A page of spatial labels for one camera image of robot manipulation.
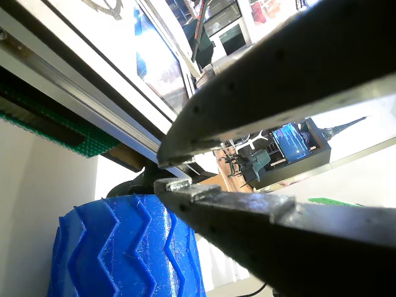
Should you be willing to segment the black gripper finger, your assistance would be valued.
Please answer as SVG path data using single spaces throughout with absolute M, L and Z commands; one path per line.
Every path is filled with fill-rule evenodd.
M 158 165 L 224 141 L 395 94 L 395 2 L 320 1 L 203 85 L 178 115 Z
M 159 179 L 183 222 L 284 296 L 394 296 L 395 210 Z

